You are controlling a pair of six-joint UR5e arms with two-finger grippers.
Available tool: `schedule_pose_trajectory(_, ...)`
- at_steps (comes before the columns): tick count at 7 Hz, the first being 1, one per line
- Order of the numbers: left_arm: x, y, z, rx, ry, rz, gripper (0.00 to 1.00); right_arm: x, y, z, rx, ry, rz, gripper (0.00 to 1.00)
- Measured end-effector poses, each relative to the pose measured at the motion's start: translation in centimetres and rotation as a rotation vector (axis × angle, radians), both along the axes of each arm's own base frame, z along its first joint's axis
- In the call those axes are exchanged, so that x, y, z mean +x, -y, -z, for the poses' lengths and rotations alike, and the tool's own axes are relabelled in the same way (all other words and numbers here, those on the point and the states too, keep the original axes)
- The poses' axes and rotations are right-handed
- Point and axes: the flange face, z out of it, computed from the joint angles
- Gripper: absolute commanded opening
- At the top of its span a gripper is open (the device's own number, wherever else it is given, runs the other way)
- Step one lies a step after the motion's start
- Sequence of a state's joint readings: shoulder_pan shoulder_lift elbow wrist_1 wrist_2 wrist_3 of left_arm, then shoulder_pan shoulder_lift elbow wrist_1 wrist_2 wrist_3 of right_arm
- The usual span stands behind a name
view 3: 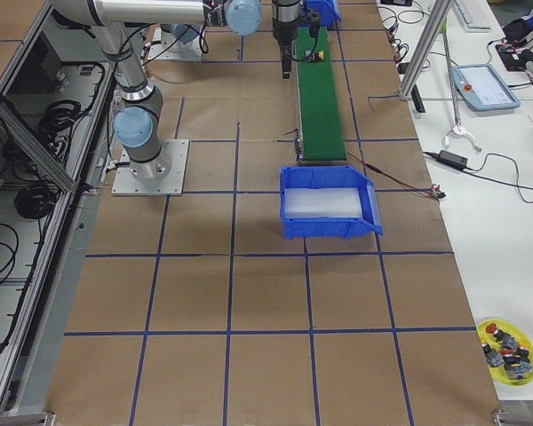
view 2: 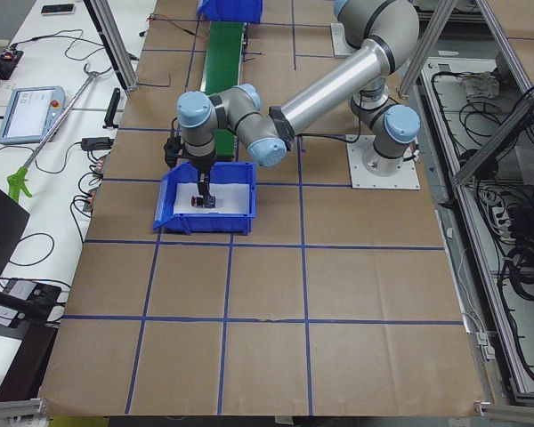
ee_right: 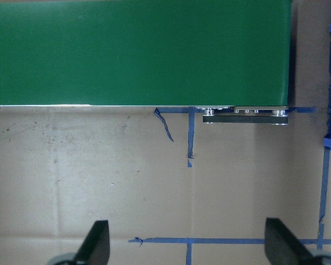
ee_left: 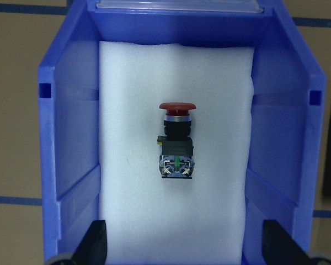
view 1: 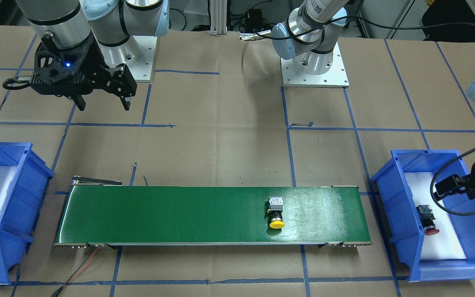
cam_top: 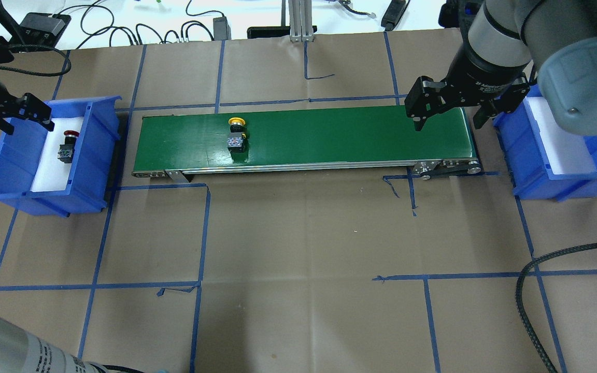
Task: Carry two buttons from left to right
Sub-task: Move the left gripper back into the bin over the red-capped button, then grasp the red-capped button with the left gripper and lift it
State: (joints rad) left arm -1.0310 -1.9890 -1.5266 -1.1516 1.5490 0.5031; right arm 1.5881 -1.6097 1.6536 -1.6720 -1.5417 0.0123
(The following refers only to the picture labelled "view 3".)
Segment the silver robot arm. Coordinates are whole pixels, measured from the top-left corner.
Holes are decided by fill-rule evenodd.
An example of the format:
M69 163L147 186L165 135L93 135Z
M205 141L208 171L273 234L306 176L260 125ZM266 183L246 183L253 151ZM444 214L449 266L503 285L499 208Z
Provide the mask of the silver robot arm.
M308 34L314 39L316 45L321 27L321 14L316 10L307 9L304 6L300 9L295 19L283 20L282 13L288 10L288 8L284 9L275 5L273 9L273 36L282 52L291 51L292 45L298 37L298 29L301 27L308 28ZM188 46L194 40L198 40L200 42L199 50L202 53L206 53L208 47L205 41L205 29L205 24L201 26L191 24L162 24L159 33L155 33L155 36L159 35L160 38L157 39L155 37L152 45L159 43L166 51L170 50L176 44L179 46Z
M260 1L54 1L54 9L76 23L89 26L106 58L114 64L116 80L126 105L114 125L127 125L132 134L119 135L138 178L165 175L171 157L163 152L157 127L163 105L162 93L147 77L124 24L185 24L228 27L240 36L255 32L261 20Z

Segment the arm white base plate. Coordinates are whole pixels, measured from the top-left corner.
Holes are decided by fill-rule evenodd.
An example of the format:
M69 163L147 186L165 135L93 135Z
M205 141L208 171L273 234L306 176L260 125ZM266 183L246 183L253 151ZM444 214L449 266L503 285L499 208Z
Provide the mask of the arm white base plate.
M161 152L151 162L130 160L124 148L120 161L128 165L119 167L112 185L115 196L180 196L183 193L188 139L164 139Z
M168 44L161 44L152 42L150 51L147 55L148 59L156 60L172 60L172 61L200 61L202 59L202 51L197 39L189 43L177 42L172 47Z

